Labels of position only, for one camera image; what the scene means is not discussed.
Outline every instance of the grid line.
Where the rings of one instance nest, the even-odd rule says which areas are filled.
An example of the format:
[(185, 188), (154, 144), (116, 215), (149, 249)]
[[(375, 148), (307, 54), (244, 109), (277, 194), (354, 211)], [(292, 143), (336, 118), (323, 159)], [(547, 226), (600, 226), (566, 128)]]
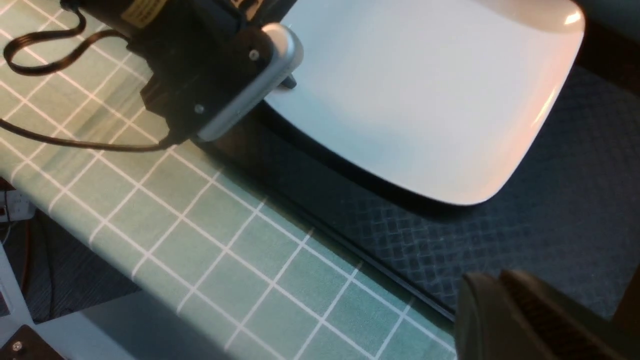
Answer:
[[(35, 165), (33, 162), (29, 161), (21, 152), (19, 152), (18, 150), (16, 150), (13, 146), (11, 146), (11, 144), (9, 144), (4, 138), (0, 137), (0, 142), (3, 143), (7, 148), (9, 148), (9, 150), (13, 151), (18, 157), (21, 157), (23, 160), (26, 160), (29, 165), (31, 167), (33, 167), (34, 170), (36, 170), (39, 174), (41, 174), (43, 177), (45, 177), (47, 180), (49, 180), (54, 186), (58, 187), (60, 190), (64, 189), (64, 187), (59, 184), (55, 179), (53, 179), (49, 174), (47, 174), (46, 172), (44, 172), (41, 168), (39, 168), (37, 165)], [(79, 199), (78, 197), (76, 197), (75, 195), (73, 195), (73, 193), (69, 192), (69, 197), (71, 197), (74, 201), (76, 201), (81, 207), (83, 207), (84, 209), (86, 209), (89, 213), (91, 213), (95, 218), (97, 218), (100, 221), (104, 221), (105, 219), (102, 218), (98, 213), (95, 212), (95, 210), (93, 210), (89, 205), (85, 204), (81, 199)], [(142, 253), (143, 255), (147, 254), (148, 258), (151, 259), (156, 265), (158, 265), (160, 268), (162, 268), (165, 272), (167, 272), (167, 274), (171, 275), (174, 279), (178, 280), (182, 285), (184, 285), (187, 289), (191, 289), (192, 285), (190, 285), (186, 280), (184, 280), (181, 276), (179, 276), (178, 274), (176, 274), (173, 270), (171, 270), (171, 268), (169, 268), (168, 266), (166, 266), (164, 263), (162, 263), (160, 260), (158, 260), (157, 258), (155, 258), (153, 255), (149, 254), (142, 246), (138, 245), (135, 241), (133, 241), (132, 239), (130, 239), (126, 234), (124, 234), (123, 232), (121, 232), (121, 230), (119, 230), (117, 227), (115, 227), (113, 224), (111, 224), (110, 222), (105, 222), (106, 226), (108, 226), (110, 229), (112, 229), (116, 234), (118, 234), (122, 239), (124, 239), (126, 242), (128, 242), (131, 246), (134, 247), (134, 249), (136, 249), (137, 251), (139, 251), (140, 253)], [(204, 294), (200, 293), (199, 291), (195, 291), (196, 295), (198, 295), (201, 299), (205, 300), (206, 303), (208, 303), (209, 305), (214, 304), (213, 301), (211, 301), (211, 299), (207, 298)], [(239, 322), (235, 319), (233, 319), (232, 316), (230, 316), (226, 311), (224, 311), (222, 308), (220, 308), (219, 306), (215, 305), (213, 306), (213, 308), (215, 308), (215, 310), (217, 310), (221, 315), (223, 315), (225, 318), (227, 318), (228, 320), (230, 320), (231, 322), (233, 322), (234, 324), (238, 324)], [(277, 352), (275, 352), (269, 345), (267, 345), (264, 341), (260, 340), (255, 334), (253, 334), (251, 331), (249, 331), (248, 329), (242, 329), (242, 331), (247, 334), (249, 337), (251, 337), (252, 339), (254, 339), (257, 343), (259, 343), (260, 345), (262, 345), (267, 351), (271, 352), (272, 354), (274, 354), (277, 358), (279, 359), (283, 359), (283, 357), (278, 354)]]
[(391, 339), (394, 337), (394, 334), (396, 333), (396, 331), (400, 327), (400, 324), (402, 323), (402, 321), (404, 319), (404, 316), (406, 316), (407, 313), (409, 312), (409, 310), (411, 309), (411, 306), (413, 305), (413, 301), (414, 300), (415, 300), (415, 297), (412, 297), (411, 300), (409, 300), (409, 303), (404, 307), (404, 311), (402, 312), (402, 314), (400, 315), (400, 317), (398, 318), (398, 320), (394, 324), (393, 328), (391, 328), (391, 331), (389, 332), (389, 335), (387, 335), (387, 338), (385, 338), (385, 341), (380, 346), (380, 349), (378, 349), (378, 352), (376, 353), (375, 360), (378, 360), (380, 358), (380, 356), (382, 355), (382, 353), (387, 348), (387, 345), (389, 344), (389, 341), (391, 341)]
[(5, 118), (9, 119), (13, 114), (17, 113), (18, 110), (20, 110), (22, 106), (27, 103), (27, 98), (31, 97), (33, 94), (35, 94), (35, 92), (42, 88), (47, 83), (47, 81), (51, 79), (51, 77), (53, 77), (53, 75), (47, 76), (44, 80), (42, 80), (40, 84), (38, 84), (32, 91), (30, 91), (30, 93), (28, 93), (26, 97), (18, 94), (14, 89), (5, 84), (4, 81), (0, 81), (0, 84), (2, 84), (3, 88), (7, 89), (7, 91), (9, 91), (12, 95), (18, 97), (18, 100), (20, 100), (20, 103), (12, 111), (10, 111), (9, 114), (5, 116)]
[(111, 220), (111, 218), (113, 218), (114, 215), (116, 215), (118, 213), (118, 211), (120, 211), (120, 209), (122, 209), (123, 206), (125, 206), (125, 204), (127, 204), (127, 202), (129, 201), (129, 199), (131, 199), (131, 197), (138, 191), (140, 190), (140, 188), (142, 187), (142, 182), (144, 182), (145, 180), (147, 180), (151, 174), (153, 173), (153, 171), (160, 166), (160, 163), (162, 163), (164, 161), (164, 159), (166, 159), (169, 156), (169, 153), (166, 152), (164, 153), (154, 164), (153, 166), (151, 166), (151, 169), (149, 169), (149, 171), (144, 175), (144, 177), (142, 178), (142, 180), (140, 181), (140, 183), (138, 183), (136, 186), (134, 186), (134, 188), (124, 197), (124, 199), (122, 199), (122, 201), (120, 201), (120, 203), (118, 204), (118, 206), (115, 207), (115, 209), (111, 210), (111, 212), (109, 213), (109, 215), (107, 215), (106, 218), (104, 218), (101, 222), (100, 225), (98, 225), (95, 230), (91, 233), (91, 235), (89, 236), (89, 246), (91, 246), (91, 244), (93, 243), (93, 239), (95, 239), (96, 234)]
[[(119, 68), (117, 67), (114, 71), (112, 71), (112, 72), (107, 76), (107, 78), (106, 78), (106, 79), (105, 79), (105, 80), (100, 84), (100, 86), (98, 86), (98, 88), (94, 91), (94, 93), (93, 93), (94, 95), (95, 95), (95, 94), (96, 94), (96, 93), (97, 93), (97, 92), (98, 92), (98, 91), (99, 91), (99, 90), (100, 90), (100, 89), (101, 89), (101, 88), (102, 88), (102, 87), (103, 87), (103, 86), (104, 86), (104, 85), (105, 85), (105, 84), (106, 84), (106, 83), (107, 83), (107, 82), (108, 82), (108, 81), (109, 81), (109, 80), (110, 80), (114, 75), (115, 75), (115, 73), (118, 71), (118, 69), (119, 69)], [(82, 105), (80, 105), (80, 107), (78, 107), (78, 109), (77, 109), (75, 112), (73, 112), (73, 113), (69, 116), (69, 118), (68, 118), (66, 121), (64, 121), (64, 123), (60, 124), (60, 126), (61, 126), (61, 127), (65, 127), (65, 125), (66, 125), (68, 122), (70, 122), (70, 121), (71, 121), (71, 119), (73, 119), (73, 117), (74, 117), (78, 112), (80, 112), (80, 110), (81, 110), (82, 108), (84, 108), (84, 107), (85, 107), (85, 106), (86, 106), (90, 101), (91, 101), (91, 97), (87, 97), (87, 99), (84, 101), (84, 103), (83, 103)], [(145, 110), (145, 108), (141, 108), (140, 110), (138, 110), (138, 112), (134, 115), (134, 119), (135, 119), (135, 118), (137, 118), (137, 117), (139, 117), (139, 116), (140, 116), (140, 114), (142, 114), (142, 113), (144, 112), (144, 110)], [(118, 138), (122, 133), (124, 133), (124, 131), (125, 131), (127, 128), (128, 128), (128, 125), (127, 125), (127, 124), (125, 124), (124, 126), (122, 126), (122, 128), (121, 128), (120, 130), (118, 130), (118, 131), (117, 131), (117, 132), (116, 132), (116, 133), (111, 137), (111, 139), (109, 140), (109, 142), (108, 142), (108, 143), (113, 143), (113, 142), (114, 142), (114, 141), (115, 141), (115, 140), (116, 140), (116, 139), (117, 139), (117, 138)], [(97, 153), (97, 154), (96, 154), (96, 155), (91, 159), (91, 162), (89, 162), (89, 164), (87, 164), (87, 165), (86, 165), (82, 170), (80, 170), (80, 172), (78, 172), (78, 174), (73, 178), (73, 180), (71, 180), (71, 182), (69, 182), (69, 184), (67, 184), (67, 185), (65, 186), (65, 191), (64, 191), (64, 192), (60, 192), (60, 193), (58, 194), (58, 196), (56, 196), (56, 197), (51, 201), (51, 204), (49, 205), (49, 212), (51, 212), (51, 209), (53, 209), (53, 206), (54, 206), (54, 205), (56, 204), (56, 202), (57, 202), (57, 201), (58, 201), (58, 200), (59, 200), (59, 199), (64, 195), (64, 193), (65, 193), (65, 192), (67, 192), (69, 189), (71, 189), (71, 187), (72, 187), (72, 186), (73, 186), (73, 185), (74, 185), (78, 180), (80, 180), (80, 178), (82, 177), (82, 175), (84, 175), (84, 173), (86, 173), (86, 172), (89, 170), (89, 168), (90, 168), (90, 167), (91, 167), (91, 166), (92, 166), (96, 161), (98, 161), (98, 159), (99, 159), (103, 154), (104, 154), (104, 150), (99, 151), (99, 152), (98, 152), (98, 153)]]
[[(29, 0), (22, 0), (23, 3), (26, 3), (27, 5), (29, 5), (30, 7), (34, 8), (37, 12), (41, 13), (42, 15), (44, 15), (47, 19), (49, 19), (51, 22), (56, 23), (56, 25), (58, 25), (59, 27), (68, 30), (69, 27), (64, 25), (62, 22), (60, 22), (58, 19), (56, 19), (55, 17), (52, 17), (51, 15), (49, 15), (47, 12), (43, 11), (42, 9), (40, 9), (39, 7), (37, 7), (35, 4), (33, 4), (31, 1)], [(85, 37), (83, 37), (82, 35), (78, 35), (76, 36), (76, 39), (80, 40), (80, 41), (84, 41)], [(92, 46), (92, 49), (95, 50), (96, 52), (98, 52), (100, 55), (103, 55), (105, 58), (107, 58), (108, 60), (111, 60), (113, 63), (117, 64), (119, 61), (117, 59), (115, 59), (114, 57), (112, 57), (111, 55), (105, 53), (102, 49), (100, 49), (99, 47), (95, 47)], [(141, 81), (148, 81), (148, 79), (145, 79), (145, 77), (143, 77), (142, 75), (138, 74), (136, 71), (134, 71), (133, 69), (131, 69), (130, 67), (123, 65), (122, 66), (123, 69), (125, 69), (126, 71), (130, 72), (133, 76), (135, 76), (136, 78), (140, 79)]]
[(17, 2), (18, 2), (18, 0), (10, 1), (4, 8), (0, 9), (0, 15), (4, 14), (7, 10), (9, 10), (10, 7), (13, 6), (13, 4), (15, 4)]
[[(31, 54), (32, 56), (34, 56), (37, 60), (41, 61), (42, 63), (46, 63), (46, 61), (44, 59), (42, 59), (41, 57), (39, 57), (39, 55), (37, 55), (36, 53), (34, 53), (33, 51), (26, 49), (26, 51)], [(146, 137), (150, 138), (152, 141), (157, 142), (157, 140), (153, 137), (151, 137), (149, 134), (147, 134), (146, 132), (142, 131), (142, 129), (140, 129), (138, 126), (136, 126), (133, 121), (135, 119), (127, 119), (124, 116), (122, 116), (121, 114), (119, 114), (119, 112), (115, 111), (113, 108), (111, 108), (110, 106), (108, 106), (106, 103), (104, 103), (102, 100), (98, 99), (93, 93), (89, 92), (87, 89), (84, 89), (81, 85), (79, 85), (78, 83), (76, 83), (74, 80), (70, 79), (68, 76), (64, 75), (62, 72), (58, 73), (61, 77), (63, 77), (64, 79), (66, 79), (70, 84), (74, 85), (76, 88), (80, 89), (80, 91), (84, 92), (86, 95), (88, 95), (91, 99), (93, 99), (94, 101), (96, 101), (97, 103), (99, 103), (102, 107), (104, 107), (105, 109), (107, 109), (109, 112), (111, 112), (113, 115), (115, 115), (116, 117), (118, 117), (120, 120), (123, 120), (125, 122), (125, 126), (121, 129), (121, 132), (124, 132), (125, 129), (127, 128), (127, 126), (131, 126), (133, 128), (135, 128), (136, 130), (138, 130), (141, 134), (145, 135)], [(12, 91), (12, 93), (14, 93), (15, 96), (17, 96), (19, 99), (21, 98), (20, 94), (15, 93), (15, 91), (13, 91), (13, 89), (8, 88), (10, 91)], [(39, 110), (36, 106), (34, 106), (33, 104), (31, 104), (29, 101), (24, 101), (24, 103), (26, 103), (28, 106), (30, 106), (31, 108), (33, 108), (36, 112), (38, 112), (41, 116), (43, 116), (46, 120), (48, 120), (49, 122), (51, 122), (54, 126), (56, 126), (58, 128), (58, 130), (66, 133), (67, 135), (69, 135), (71, 138), (76, 139), (75, 136), (73, 134), (71, 134), (69, 131), (67, 131), (62, 125), (59, 125), (57, 122), (53, 121), (51, 118), (48, 117), (48, 115), (46, 115), (46, 113), (44, 113), (43, 111)], [(172, 148), (168, 149), (169, 152), (176, 156), (176, 154), (172, 151)], [(90, 152), (96, 154), (95, 150), (89, 150)], [(109, 166), (110, 168), (112, 168), (115, 172), (117, 172), (118, 174), (120, 174), (121, 176), (123, 176), (126, 180), (128, 180), (130, 183), (132, 183), (134, 186), (138, 187), (140, 184), (138, 182), (136, 182), (134, 179), (132, 179), (130, 176), (128, 176), (125, 172), (123, 172), (121, 169), (119, 169), (118, 167), (116, 167), (114, 164), (112, 164), (110, 161), (108, 161), (106, 158), (102, 157), (102, 154), (104, 153), (104, 151), (96, 154), (96, 157), (98, 159), (100, 159), (103, 163), (105, 163), (107, 166)], [(152, 192), (148, 191), (146, 188), (143, 189), (143, 191), (145, 193), (147, 193), (147, 195), (151, 196), (152, 198), (154, 198), (155, 200), (158, 200), (160, 203), (163, 203), (161, 200), (159, 200), (159, 198), (153, 194)]]
[[(178, 219), (169, 227), (169, 229), (167, 229), (167, 231), (164, 232), (164, 234), (160, 237), (160, 239), (158, 239), (158, 241), (156, 241), (156, 243), (154, 244), (154, 246), (151, 247), (151, 249), (149, 249), (149, 254), (153, 254), (154, 251), (156, 251), (156, 249), (162, 245), (162, 243), (165, 241), (165, 239), (167, 237), (169, 237), (169, 234), (171, 234), (171, 232), (178, 226), (178, 224), (180, 224), (180, 222), (184, 221), (184, 219), (186, 218), (186, 215), (189, 213), (189, 211), (191, 211), (191, 209), (193, 208), (193, 206), (196, 204), (196, 202), (198, 202), (198, 200), (200, 200), (200, 198), (202, 197), (202, 195), (211, 187), (211, 185), (213, 184), (213, 181), (220, 175), (222, 174), (222, 169), (220, 169), (219, 171), (217, 171), (217, 173), (215, 175), (213, 175), (213, 177), (211, 178), (211, 180), (196, 194), (196, 196), (193, 198), (193, 200), (189, 203), (189, 205), (187, 206), (187, 208), (180, 214), (180, 216), (178, 217)], [(134, 278), (134, 276), (136, 275), (136, 272), (138, 272), (138, 270), (140, 269), (140, 267), (142, 266), (142, 264), (145, 262), (145, 260), (147, 260), (148, 256), (143, 256), (142, 259), (140, 259), (140, 261), (138, 262), (138, 264), (136, 264), (136, 266), (133, 268), (133, 271), (131, 272), (131, 279)]]
[[(307, 346), (309, 346), (309, 344), (311, 343), (311, 340), (313, 340), (314, 336), (316, 336), (318, 330), (320, 330), (322, 325), (327, 324), (326, 319), (329, 317), (329, 315), (331, 314), (331, 311), (333, 311), (336, 304), (338, 304), (338, 301), (342, 297), (342, 294), (344, 294), (344, 292), (347, 290), (349, 285), (353, 282), (353, 279), (356, 277), (356, 275), (360, 271), (361, 266), (362, 266), (362, 262), (360, 262), (358, 266), (356, 266), (356, 268), (352, 271), (351, 275), (349, 275), (349, 277), (347, 278), (347, 281), (344, 283), (344, 285), (342, 285), (342, 288), (340, 289), (340, 291), (338, 291), (338, 294), (335, 296), (335, 298), (333, 298), (333, 301), (331, 301), (331, 304), (322, 315), (322, 318), (320, 318), (320, 320), (316, 324), (316, 327), (314, 327), (313, 331), (311, 331), (311, 334), (309, 334), (305, 342), (302, 344), (302, 346), (298, 350), (298, 353), (296, 353), (296, 355), (293, 357), (294, 360), (298, 360), (300, 356), (304, 354), (305, 350), (307, 349)], [(356, 344), (355, 341), (349, 338), (344, 340), (347, 341), (347, 343), (349, 343), (353, 348), (358, 350), (362, 355), (366, 356), (368, 359), (373, 359), (373, 356), (370, 353), (368, 353), (368, 351), (364, 350), (362, 347)]]
[[(27, 104), (30, 108), (32, 108), (34, 111), (36, 111), (40, 116), (42, 116), (45, 120), (49, 121), (53, 126), (57, 127), (60, 131), (64, 132), (67, 136), (71, 137), (74, 140), (77, 140), (76, 137), (68, 130), (66, 130), (64, 127), (61, 127), (60, 124), (58, 124), (55, 120), (53, 120), (52, 118), (50, 118), (50, 116), (48, 116), (44, 111), (40, 110), (39, 108), (37, 108), (35, 105), (33, 105), (32, 103), (30, 103), (29, 101), (27, 101), (23, 96), (21, 96), (20, 94), (18, 94), (17, 92), (15, 92), (13, 89), (11, 89), (9, 86), (6, 86), (4, 84), (4, 82), (0, 82), (0, 84), (2, 84), (5, 88), (7, 88), (14, 96), (18, 97), (18, 99), (20, 99), (24, 104)], [(96, 155), (96, 157), (98, 157), (103, 163), (105, 163), (107, 166), (111, 167), (115, 172), (119, 173), (121, 176), (123, 176), (124, 178), (126, 178), (127, 180), (129, 180), (133, 185), (134, 185), (134, 190), (135, 189), (142, 189), (145, 193), (147, 193), (148, 195), (150, 195), (151, 197), (153, 197), (156, 201), (160, 202), (163, 206), (165, 206), (167, 209), (169, 209), (170, 211), (172, 211), (173, 213), (175, 213), (176, 215), (179, 216), (179, 214), (177, 213), (177, 211), (173, 208), (171, 208), (169, 205), (167, 205), (166, 203), (164, 203), (162, 200), (160, 200), (160, 198), (158, 198), (155, 194), (153, 194), (151, 191), (149, 191), (148, 189), (144, 188), (141, 184), (142, 182), (144, 182), (143, 179), (140, 183), (133, 180), (131, 177), (129, 177), (125, 172), (123, 172), (120, 168), (116, 167), (114, 164), (112, 164), (110, 161), (108, 161), (107, 159), (105, 159), (104, 157), (102, 157), (100, 155), (100, 153), (96, 152), (95, 150), (88, 150), (89, 152), (91, 152), (92, 154)], [(165, 159), (167, 156), (169, 156), (171, 153), (170, 152), (165, 152), (161, 158), (161, 160)], [(155, 169), (155, 167), (158, 166), (160, 161), (158, 161), (155, 165), (154, 168), (152, 168), (152, 170)], [(128, 198), (131, 198), (131, 196), (133, 195), (135, 191), (132, 191), (129, 195)], [(70, 191), (68, 190), (64, 190), (63, 189), (63, 194), (71, 194)], [(89, 246), (91, 246), (92, 243), (92, 239), (95, 236), (95, 233), (97, 233), (99, 229), (96, 229), (96, 231), (94, 231), (94, 233), (92, 234), (92, 236), (90, 237), (89, 240)]]
[[(309, 232), (307, 233), (307, 235), (305, 236), (305, 238), (302, 240), (302, 244), (306, 243), (307, 240), (311, 237), (311, 235), (313, 234), (314, 229), (311, 228), (311, 230), (309, 230)], [(276, 274), (276, 277), (273, 278), (273, 282), (276, 283), (278, 282), (278, 280), (280, 280), (282, 274), (284, 274), (284, 272), (287, 270), (287, 268), (289, 267), (289, 265), (293, 262), (293, 259), (296, 257), (296, 255), (298, 255), (298, 253), (300, 252), (300, 250), (302, 249), (302, 244), (298, 245), (298, 247), (296, 247), (296, 250), (294, 250), (294, 252), (289, 256), (289, 259), (287, 259), (287, 261), (284, 263), (284, 265), (282, 266), (282, 268), (280, 269), (280, 271)], [(273, 289), (272, 285), (269, 285), (267, 287), (267, 290), (264, 290), (264, 293), (262, 293), (262, 295), (260, 296), (260, 298), (258, 299), (258, 301), (255, 302), (255, 304), (252, 306), (252, 308), (249, 310), (249, 312), (247, 313), (247, 315), (242, 319), (242, 322), (240, 323), (241, 326), (245, 326), (247, 321), (249, 321), (249, 319), (251, 318), (251, 316), (253, 315), (253, 313), (258, 310), (258, 307), (262, 304), (262, 302), (264, 301), (264, 299), (267, 298), (267, 295), (269, 295), (269, 292), (271, 292), (271, 290)], [(229, 338), (229, 340), (225, 343), (224, 349), (225, 351), (229, 349), (229, 347), (231, 346), (231, 344), (233, 343), (233, 341), (235, 340), (236, 336), (240, 333), (240, 328), (236, 328), (236, 330), (234, 331), (234, 333), (231, 335), (231, 337)]]
[[(9, 34), (5, 33), (4, 31), (3, 35), (6, 37), (9, 37)], [(36, 60), (42, 62), (43, 64), (46, 64), (47, 61), (44, 60), (40, 55), (36, 54), (36, 52), (34, 52), (33, 50), (29, 49), (29, 48), (25, 48), (24, 49), (25, 52), (27, 52), (28, 54), (32, 55)], [(133, 56), (133, 53), (129, 53), (127, 54), (127, 57), (125, 59), (123, 59), (122, 61), (118, 62), (118, 66), (120, 66), (117, 69), (124, 69), (125, 65), (124, 62), (129, 59), (131, 56)], [(145, 137), (147, 137), (149, 140), (153, 140), (154, 142), (157, 142), (157, 139), (155, 139), (153, 136), (150, 136), (148, 133), (146, 133), (144, 130), (140, 129), (138, 126), (135, 126), (132, 122), (133, 119), (127, 119), (125, 118), (122, 114), (120, 114), (118, 111), (116, 111), (114, 108), (112, 108), (111, 106), (109, 106), (107, 103), (105, 103), (103, 100), (99, 99), (94, 93), (90, 92), (89, 90), (85, 89), (82, 85), (78, 84), (75, 80), (73, 80), (72, 78), (70, 78), (68, 75), (66, 75), (64, 72), (57, 72), (58, 75), (60, 75), (63, 79), (67, 80), (71, 85), (73, 85), (74, 87), (76, 87), (78, 90), (80, 90), (81, 92), (83, 92), (85, 95), (87, 95), (91, 100), (94, 100), (95, 102), (97, 102), (99, 105), (101, 105), (102, 107), (104, 107), (107, 111), (109, 111), (112, 115), (114, 115), (115, 117), (119, 118), (120, 120), (123, 120), (124, 122), (126, 122), (128, 125), (130, 126), (134, 126), (136, 128), (136, 130), (138, 130), (142, 135), (144, 135)]]
[[(249, 205), (247, 202), (245, 202), (244, 200), (240, 199), (237, 195), (233, 194), (230, 190), (224, 188), (222, 185), (220, 186), (220, 188), (223, 191), (226, 191), (229, 195), (234, 196), (234, 198), (236, 200), (238, 200), (242, 205), (246, 206), (248, 209), (253, 209), (253, 206)], [(292, 239), (293, 241), (295, 241), (296, 243), (300, 243), (300, 240), (295, 237), (295, 235), (291, 234), (289, 231), (287, 231), (286, 229), (284, 229), (282, 226), (278, 225), (276, 222), (274, 222), (272, 219), (270, 219), (269, 217), (267, 217), (266, 215), (262, 214), (262, 213), (258, 213), (258, 216), (260, 216), (263, 220), (265, 220), (266, 222), (269, 222), (271, 225), (273, 225), (274, 227), (276, 227), (278, 230), (280, 230), (282, 233), (284, 233), (286, 236), (288, 236), (290, 239)], [(327, 259), (326, 257), (324, 257), (322, 254), (318, 253), (316, 250), (314, 250), (313, 248), (309, 247), (306, 243), (302, 245), (303, 248), (307, 251), (309, 251), (311, 254), (315, 255), (315, 257), (317, 257), (318, 259), (320, 259), (323, 263), (327, 264), (328, 266), (330, 266), (332, 269), (336, 270), (338, 273), (340, 273), (341, 275), (343, 275), (344, 277), (349, 277), (349, 274), (347, 272), (345, 272), (343, 269), (341, 269), (339, 266), (337, 266), (336, 264), (332, 263), (329, 259)], [(394, 306), (393, 304), (391, 304), (390, 302), (386, 301), (385, 299), (383, 299), (380, 295), (378, 295), (377, 293), (375, 293), (374, 291), (372, 291), (369, 287), (367, 287), (365, 284), (362, 284), (358, 279), (353, 279), (352, 283), (357, 285), (359, 288), (363, 289), (365, 292), (367, 292), (369, 295), (371, 295), (372, 297), (374, 297), (376, 300), (380, 301), (383, 305), (387, 306), (389, 309), (391, 309), (393, 312), (395, 312), (398, 315), (402, 315), (402, 311), (400, 309), (398, 309), (396, 306)], [(453, 349), (449, 344), (447, 344), (445, 341), (443, 341), (442, 339), (438, 338), (435, 334), (433, 334), (431, 331), (425, 329), (423, 326), (421, 326), (419, 323), (417, 323), (416, 321), (414, 321), (413, 319), (411, 319), (410, 317), (406, 317), (407, 321), (410, 322), (414, 327), (418, 328), (418, 330), (420, 332), (422, 332), (423, 334), (425, 334), (426, 336), (430, 337), (431, 339), (437, 341), (439, 344), (441, 344), (443, 347), (445, 347), (447, 350), (449, 350), (450, 352), (455, 352), (455, 349)]]
[(230, 250), (231, 246), (233, 246), (233, 244), (236, 242), (236, 240), (240, 237), (240, 234), (242, 234), (244, 229), (246, 229), (246, 227), (249, 225), (249, 223), (255, 218), (255, 215), (257, 214), (258, 211), (260, 211), (260, 208), (264, 206), (264, 203), (266, 202), (266, 200), (267, 199), (264, 199), (264, 200), (262, 200), (262, 202), (260, 202), (260, 205), (258, 205), (258, 208), (256, 208), (256, 210), (253, 213), (251, 213), (249, 218), (247, 220), (245, 220), (243, 222), (243, 224), (240, 226), (240, 229), (238, 229), (238, 231), (236, 231), (236, 233), (233, 235), (233, 237), (231, 237), (231, 240), (229, 241), (229, 243), (224, 245), (224, 246), (222, 246), (222, 252), (220, 252), (220, 254), (218, 256), (216, 256), (216, 259), (213, 261), (211, 266), (209, 266), (208, 269), (204, 272), (204, 274), (202, 274), (202, 276), (197, 280), (197, 282), (193, 286), (193, 291), (190, 291), (189, 293), (187, 293), (187, 295), (182, 299), (182, 301), (180, 301), (180, 304), (178, 305), (178, 308), (176, 309), (176, 313), (180, 313), (180, 310), (182, 310), (182, 307), (184, 306), (184, 304), (189, 300), (189, 298), (198, 289), (198, 287), (205, 281), (207, 276), (209, 276), (209, 274), (211, 274), (211, 272), (214, 270), (214, 268), (220, 262), (220, 260), (225, 256), (225, 254), (228, 254), (231, 251)]

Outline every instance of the yellow label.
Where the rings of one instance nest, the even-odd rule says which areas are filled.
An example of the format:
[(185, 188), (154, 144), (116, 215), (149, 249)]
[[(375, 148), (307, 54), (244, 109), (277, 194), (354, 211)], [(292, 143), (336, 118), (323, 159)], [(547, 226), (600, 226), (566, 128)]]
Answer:
[(168, 0), (134, 0), (122, 13), (122, 20), (137, 28), (145, 28), (158, 16)]

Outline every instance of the white plate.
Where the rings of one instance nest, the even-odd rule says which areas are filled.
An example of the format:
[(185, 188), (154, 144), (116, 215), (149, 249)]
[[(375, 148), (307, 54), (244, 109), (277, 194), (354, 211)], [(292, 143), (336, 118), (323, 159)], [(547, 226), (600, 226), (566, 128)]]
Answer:
[(459, 205), (493, 196), (582, 41), (569, 0), (298, 0), (294, 90), (267, 102), (344, 159)]

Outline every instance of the power strip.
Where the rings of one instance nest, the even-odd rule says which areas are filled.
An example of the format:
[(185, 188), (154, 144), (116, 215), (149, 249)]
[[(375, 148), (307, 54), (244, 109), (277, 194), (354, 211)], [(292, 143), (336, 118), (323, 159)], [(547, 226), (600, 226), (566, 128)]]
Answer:
[(36, 213), (36, 207), (29, 201), (26, 195), (18, 190), (10, 190), (6, 192), (0, 192), (0, 223), (7, 222), (11, 219), (12, 222), (19, 220), (29, 220), (33, 218)]

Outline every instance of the black cable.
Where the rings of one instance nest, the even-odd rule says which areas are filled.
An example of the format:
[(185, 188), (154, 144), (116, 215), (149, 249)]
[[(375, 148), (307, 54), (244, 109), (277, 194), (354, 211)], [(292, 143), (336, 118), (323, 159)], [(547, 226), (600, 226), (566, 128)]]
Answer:
[(0, 128), (5, 129), (11, 133), (22, 136), (27, 139), (36, 140), (51, 145), (77, 147), (79, 149), (93, 149), (93, 150), (105, 150), (105, 151), (120, 151), (120, 152), (150, 152), (168, 149), (172, 142), (161, 140), (160, 143), (154, 145), (117, 145), (111, 143), (95, 143), (95, 142), (83, 142), (77, 140), (67, 140), (62, 138), (53, 138), (38, 133), (34, 133), (27, 129), (23, 129), (19, 126), (13, 125), (10, 122), (0, 119)]
[[(43, 76), (53, 74), (55, 72), (61, 71), (69, 67), (71, 64), (76, 62), (80, 56), (96, 41), (106, 38), (106, 37), (119, 37), (124, 40), (128, 40), (123, 34), (115, 31), (115, 30), (104, 30), (98, 33), (93, 34), (92, 36), (85, 39), (78, 47), (76, 47), (69, 55), (64, 58), (52, 62), (47, 65), (40, 65), (34, 67), (27, 67), (22, 65), (17, 65), (13, 62), (13, 58), (15, 55), (22, 49), (27, 46), (31, 46), (33, 44), (37, 44), (39, 42), (46, 42), (51, 40), (57, 40), (62, 38), (70, 38), (77, 35), (80, 35), (84, 29), (86, 28), (86, 19), (80, 13), (80, 11), (75, 8), (70, 10), (74, 12), (79, 19), (78, 25), (69, 30), (55, 30), (55, 31), (41, 31), (38, 33), (29, 33), (27, 35), (23, 35), (21, 37), (13, 39), (7, 46), (4, 48), (4, 58), (14, 72), (25, 75), (25, 76)], [(80, 149), (93, 149), (93, 150), (105, 150), (105, 151), (120, 151), (120, 152), (151, 152), (151, 151), (160, 151), (169, 148), (174, 142), (170, 141), (169, 138), (165, 138), (161, 140), (160, 143), (154, 145), (117, 145), (110, 143), (95, 143), (95, 142), (84, 142), (77, 140), (68, 140), (62, 138), (53, 138), (51, 136), (46, 136), (38, 133), (34, 133), (32, 131), (23, 129), (19, 126), (13, 125), (7, 122), (4, 119), (0, 119), (0, 128), (7, 130), (16, 135), (22, 136), (24, 138), (28, 138), (31, 140), (35, 140), (38, 142), (48, 143), (51, 145), (58, 146), (66, 146), (66, 147), (76, 147)]]

